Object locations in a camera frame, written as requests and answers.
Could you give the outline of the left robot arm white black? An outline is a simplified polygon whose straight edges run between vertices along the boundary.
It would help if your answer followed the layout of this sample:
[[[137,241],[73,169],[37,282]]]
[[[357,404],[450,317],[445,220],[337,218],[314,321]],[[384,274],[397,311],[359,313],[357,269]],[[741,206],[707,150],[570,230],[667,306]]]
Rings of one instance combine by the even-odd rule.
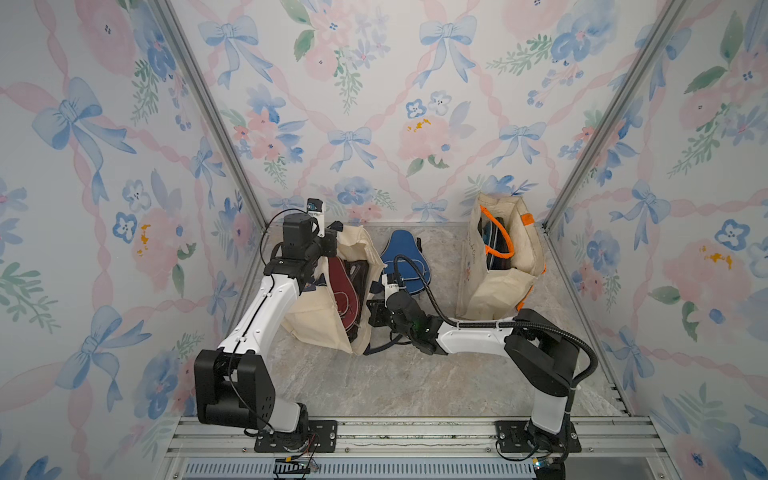
[[[198,420],[301,440],[310,435],[300,403],[277,396],[267,366],[284,317],[297,302],[322,258],[337,254],[340,221],[324,225],[318,212],[284,218],[281,253],[264,267],[259,289],[245,314],[219,346],[194,362]]]

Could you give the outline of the blue ping pong paddle case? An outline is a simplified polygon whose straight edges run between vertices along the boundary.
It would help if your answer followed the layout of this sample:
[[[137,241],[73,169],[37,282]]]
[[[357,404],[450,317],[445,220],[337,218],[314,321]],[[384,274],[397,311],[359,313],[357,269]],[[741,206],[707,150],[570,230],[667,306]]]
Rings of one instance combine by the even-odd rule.
[[[421,250],[421,239],[414,237],[407,230],[394,230],[381,253],[386,274],[394,273],[394,265],[398,266],[400,277],[405,288],[411,295],[425,290],[425,285],[431,282],[431,270]]]

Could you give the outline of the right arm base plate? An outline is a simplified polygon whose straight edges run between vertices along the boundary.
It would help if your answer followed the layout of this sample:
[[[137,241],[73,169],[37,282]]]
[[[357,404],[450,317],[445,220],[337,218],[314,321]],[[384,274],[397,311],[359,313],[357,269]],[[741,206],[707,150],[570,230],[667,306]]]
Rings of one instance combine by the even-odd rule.
[[[579,436],[569,418],[557,434],[535,427],[529,420],[498,420],[494,428],[502,453],[530,453],[534,447],[538,452],[553,454],[582,452]]]

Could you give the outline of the dark items in orange bag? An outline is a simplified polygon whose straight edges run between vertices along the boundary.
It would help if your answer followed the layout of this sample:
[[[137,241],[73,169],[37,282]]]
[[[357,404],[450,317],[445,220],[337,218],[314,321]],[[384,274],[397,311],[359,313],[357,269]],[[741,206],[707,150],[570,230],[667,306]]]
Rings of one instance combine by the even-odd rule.
[[[486,268],[488,270],[511,269],[512,258],[501,257],[501,254],[510,252],[510,247],[504,237],[504,234],[507,233],[507,229],[504,226],[504,219],[502,217],[495,217],[494,221],[491,221],[489,218],[483,217],[478,221],[477,230],[484,242],[484,245],[489,247],[491,250],[498,252],[498,255],[493,253],[486,254]]]

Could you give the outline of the cream canvas bag navy handles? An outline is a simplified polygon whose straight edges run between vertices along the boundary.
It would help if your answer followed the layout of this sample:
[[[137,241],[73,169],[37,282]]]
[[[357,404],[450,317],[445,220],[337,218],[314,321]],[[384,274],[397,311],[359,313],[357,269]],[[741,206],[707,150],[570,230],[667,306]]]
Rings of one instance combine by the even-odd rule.
[[[282,327],[303,343],[363,355],[372,333],[367,302],[383,271],[368,231],[345,226],[337,233],[337,253],[319,260]]]

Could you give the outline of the cream canvas bag orange handles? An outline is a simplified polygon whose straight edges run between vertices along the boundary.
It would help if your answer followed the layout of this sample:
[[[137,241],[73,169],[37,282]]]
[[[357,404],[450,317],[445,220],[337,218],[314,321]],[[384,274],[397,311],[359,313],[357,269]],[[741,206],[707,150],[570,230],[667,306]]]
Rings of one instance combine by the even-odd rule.
[[[546,271],[535,220],[521,197],[480,193],[462,246],[456,314],[474,321],[516,315]]]

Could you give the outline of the aluminium front rail frame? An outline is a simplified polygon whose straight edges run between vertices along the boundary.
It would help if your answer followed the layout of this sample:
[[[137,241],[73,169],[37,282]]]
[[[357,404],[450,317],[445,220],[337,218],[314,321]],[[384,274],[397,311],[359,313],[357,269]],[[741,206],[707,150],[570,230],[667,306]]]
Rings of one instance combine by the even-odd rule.
[[[341,417],[330,453],[292,464],[258,453],[227,427],[179,423],[158,479],[534,479],[544,471],[506,449],[491,417]],[[580,446],[569,479],[678,479],[672,457],[647,417],[576,417]]]

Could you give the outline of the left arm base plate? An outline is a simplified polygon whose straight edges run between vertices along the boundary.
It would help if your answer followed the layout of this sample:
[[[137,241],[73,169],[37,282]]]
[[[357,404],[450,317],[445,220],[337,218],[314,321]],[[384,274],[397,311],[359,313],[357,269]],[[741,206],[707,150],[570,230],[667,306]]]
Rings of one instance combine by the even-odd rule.
[[[290,433],[259,433],[254,443],[256,453],[296,454],[334,453],[338,439],[336,420],[300,421]]]

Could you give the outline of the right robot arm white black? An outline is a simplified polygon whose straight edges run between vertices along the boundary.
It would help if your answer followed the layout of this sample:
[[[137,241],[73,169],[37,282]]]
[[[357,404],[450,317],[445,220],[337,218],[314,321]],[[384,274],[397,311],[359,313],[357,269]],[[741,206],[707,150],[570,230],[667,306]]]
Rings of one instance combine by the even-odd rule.
[[[497,321],[429,315],[405,290],[367,302],[369,323],[388,327],[426,355],[489,354],[509,358],[535,390],[529,430],[555,436],[570,425],[577,386],[598,359],[591,346],[533,309]]]

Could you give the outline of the maroon ping pong paddle case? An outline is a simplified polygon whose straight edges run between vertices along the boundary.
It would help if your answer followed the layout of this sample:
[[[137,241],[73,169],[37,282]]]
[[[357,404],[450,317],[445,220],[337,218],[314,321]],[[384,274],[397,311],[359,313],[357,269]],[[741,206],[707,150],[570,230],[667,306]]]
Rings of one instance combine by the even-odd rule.
[[[348,309],[348,303],[349,301],[352,301],[352,307],[355,307],[356,301],[355,292],[347,276],[343,261],[344,260],[339,257],[329,258],[328,271],[329,282],[334,295],[337,312],[342,326],[344,327],[343,321]]]

